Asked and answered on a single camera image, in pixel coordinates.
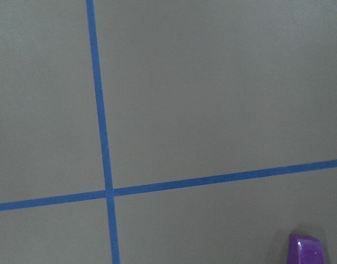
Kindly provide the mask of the purple toy block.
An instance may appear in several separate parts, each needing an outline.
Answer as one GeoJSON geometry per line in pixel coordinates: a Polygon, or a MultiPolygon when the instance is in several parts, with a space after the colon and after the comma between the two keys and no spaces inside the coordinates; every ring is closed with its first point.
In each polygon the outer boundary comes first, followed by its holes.
{"type": "Polygon", "coordinates": [[[312,236],[290,234],[287,264],[325,264],[323,244],[312,236]]]}

